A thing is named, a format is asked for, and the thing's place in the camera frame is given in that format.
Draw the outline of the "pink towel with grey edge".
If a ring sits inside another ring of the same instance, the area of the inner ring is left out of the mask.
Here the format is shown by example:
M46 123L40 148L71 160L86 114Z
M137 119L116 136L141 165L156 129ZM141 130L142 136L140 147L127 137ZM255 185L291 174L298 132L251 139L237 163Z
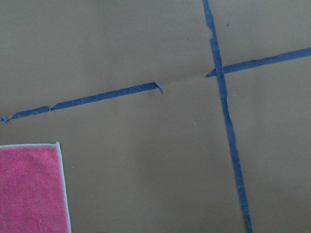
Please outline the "pink towel with grey edge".
M1 146L0 231L71 232L59 142Z

